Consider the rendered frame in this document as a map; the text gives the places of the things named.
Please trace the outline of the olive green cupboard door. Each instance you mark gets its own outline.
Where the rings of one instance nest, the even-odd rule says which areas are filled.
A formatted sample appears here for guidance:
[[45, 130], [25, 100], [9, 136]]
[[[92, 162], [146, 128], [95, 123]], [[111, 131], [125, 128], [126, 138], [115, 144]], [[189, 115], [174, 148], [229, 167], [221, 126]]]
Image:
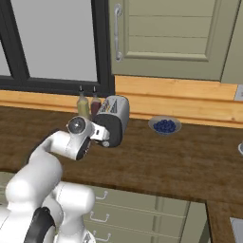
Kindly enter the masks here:
[[[108, 0], [115, 75], [218, 81], [240, 0]], [[121, 4], [115, 60], [114, 6]]]

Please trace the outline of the grey bowl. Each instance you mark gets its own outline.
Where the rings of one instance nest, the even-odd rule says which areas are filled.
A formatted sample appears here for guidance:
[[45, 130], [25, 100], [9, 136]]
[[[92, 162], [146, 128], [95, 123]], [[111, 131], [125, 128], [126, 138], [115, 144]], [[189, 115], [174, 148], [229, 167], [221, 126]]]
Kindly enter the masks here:
[[[153, 125], [154, 125], [156, 122], [159, 122], [159, 121], [161, 121], [161, 120], [172, 120], [172, 121], [176, 124], [176, 130], [175, 130], [173, 133], [160, 133], [160, 132], [156, 131], [155, 128], [153, 127]], [[148, 125], [149, 125], [149, 127], [150, 127], [153, 131], [155, 131], [157, 134], [162, 135], [162, 136], [169, 136], [169, 135], [175, 134], [175, 133], [178, 132], [178, 131], [181, 129], [181, 127], [182, 127], [182, 124], [181, 124], [181, 122], [180, 122], [178, 119], [176, 119], [176, 118], [174, 118], [174, 117], [168, 117], [168, 116], [156, 116], [156, 117], [153, 117], [153, 118], [151, 118], [151, 119], [149, 120]]]

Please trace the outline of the yellow-green sauce bottle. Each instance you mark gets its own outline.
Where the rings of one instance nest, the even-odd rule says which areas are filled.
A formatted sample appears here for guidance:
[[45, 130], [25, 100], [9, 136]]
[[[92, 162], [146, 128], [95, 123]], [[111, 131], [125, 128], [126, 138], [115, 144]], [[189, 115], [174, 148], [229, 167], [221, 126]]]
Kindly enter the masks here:
[[79, 93], [80, 96], [79, 100], [77, 101], [78, 114], [87, 119], [90, 119], [89, 102], [87, 97], [84, 95], [84, 90], [82, 87], [80, 87]]

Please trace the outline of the black framed window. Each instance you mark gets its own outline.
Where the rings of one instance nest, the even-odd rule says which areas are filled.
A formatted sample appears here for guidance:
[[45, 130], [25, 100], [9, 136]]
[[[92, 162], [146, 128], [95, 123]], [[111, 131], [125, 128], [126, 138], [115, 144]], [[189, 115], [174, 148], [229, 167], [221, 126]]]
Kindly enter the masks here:
[[0, 0], [0, 90], [115, 92], [108, 0]]

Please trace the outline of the white wall socket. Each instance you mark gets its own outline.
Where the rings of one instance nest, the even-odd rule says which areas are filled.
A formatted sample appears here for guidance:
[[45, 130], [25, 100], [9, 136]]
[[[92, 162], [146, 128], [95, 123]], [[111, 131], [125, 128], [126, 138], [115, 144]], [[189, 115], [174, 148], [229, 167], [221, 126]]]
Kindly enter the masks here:
[[243, 84], [239, 84], [235, 91], [234, 100], [238, 102], [243, 102]]

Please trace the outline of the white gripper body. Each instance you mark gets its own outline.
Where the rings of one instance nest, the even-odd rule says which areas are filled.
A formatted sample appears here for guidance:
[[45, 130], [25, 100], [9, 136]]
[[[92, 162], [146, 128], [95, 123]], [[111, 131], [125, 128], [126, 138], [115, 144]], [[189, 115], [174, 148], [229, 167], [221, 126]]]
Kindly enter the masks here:
[[94, 130], [94, 133], [92, 135], [93, 140], [100, 140], [100, 141], [109, 140], [110, 133], [104, 126], [94, 123], [93, 130]]

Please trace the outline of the grey sink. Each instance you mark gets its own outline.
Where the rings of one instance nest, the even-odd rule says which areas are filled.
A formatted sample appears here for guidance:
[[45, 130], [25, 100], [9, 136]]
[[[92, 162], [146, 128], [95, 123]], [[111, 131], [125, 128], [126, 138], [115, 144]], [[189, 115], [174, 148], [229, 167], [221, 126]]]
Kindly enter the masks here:
[[231, 217], [235, 243], [243, 243], [243, 219]]

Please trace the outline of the dark red sauce bottle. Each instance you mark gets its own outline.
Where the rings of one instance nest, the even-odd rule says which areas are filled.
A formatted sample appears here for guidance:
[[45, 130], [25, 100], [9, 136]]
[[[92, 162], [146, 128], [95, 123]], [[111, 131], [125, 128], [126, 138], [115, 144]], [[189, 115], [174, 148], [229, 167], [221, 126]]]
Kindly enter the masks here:
[[99, 109], [101, 108], [101, 105], [102, 105], [102, 101], [98, 97], [96, 87], [93, 87], [93, 99], [91, 101], [91, 115], [93, 117], [96, 116], [96, 114], [98, 113]]

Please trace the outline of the plain olive cupboard door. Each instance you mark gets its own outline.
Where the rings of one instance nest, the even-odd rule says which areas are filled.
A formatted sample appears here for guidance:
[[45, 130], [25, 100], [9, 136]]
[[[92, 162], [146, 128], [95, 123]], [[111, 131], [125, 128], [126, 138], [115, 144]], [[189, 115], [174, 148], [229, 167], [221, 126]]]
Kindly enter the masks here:
[[243, 0], [240, 0], [221, 82], [243, 84]]

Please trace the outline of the olive drawer front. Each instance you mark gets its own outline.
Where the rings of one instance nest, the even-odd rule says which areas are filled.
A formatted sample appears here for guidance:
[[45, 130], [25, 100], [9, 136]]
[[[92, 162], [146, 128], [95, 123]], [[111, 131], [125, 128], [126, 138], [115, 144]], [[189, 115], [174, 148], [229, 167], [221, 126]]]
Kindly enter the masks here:
[[86, 221], [84, 225], [91, 233], [94, 231], [98, 234], [111, 233], [111, 238], [108, 243], [180, 243], [179, 238], [159, 234], [140, 233], [112, 226], [104, 226], [103, 224], [91, 223], [90, 221]]
[[96, 204], [84, 219], [93, 223], [172, 237], [181, 235], [185, 220], [181, 216], [148, 213], [104, 204]]
[[102, 196], [103, 191], [108, 192], [105, 200], [98, 200], [97, 202], [103, 204], [111, 204], [127, 208], [134, 208], [140, 210], [155, 211], [156, 210], [156, 197], [145, 194], [137, 194], [102, 187], [92, 186], [95, 196]]

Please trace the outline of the silver and black toaster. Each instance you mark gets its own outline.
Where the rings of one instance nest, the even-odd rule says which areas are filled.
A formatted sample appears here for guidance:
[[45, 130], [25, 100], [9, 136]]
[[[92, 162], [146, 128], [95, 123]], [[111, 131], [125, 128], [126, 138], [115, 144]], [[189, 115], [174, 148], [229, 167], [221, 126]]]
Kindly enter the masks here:
[[97, 143], [102, 147], [117, 147], [121, 144], [129, 121], [129, 101], [124, 96], [107, 97], [93, 122], [104, 126], [109, 132], [109, 139]]

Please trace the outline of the blueberries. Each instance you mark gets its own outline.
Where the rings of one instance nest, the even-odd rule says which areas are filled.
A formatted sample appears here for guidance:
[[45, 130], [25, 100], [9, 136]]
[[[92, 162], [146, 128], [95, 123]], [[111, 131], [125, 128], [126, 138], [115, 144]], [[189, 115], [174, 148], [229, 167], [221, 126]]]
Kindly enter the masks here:
[[158, 121], [153, 127], [160, 133], [173, 133], [176, 130], [176, 124], [172, 120]]

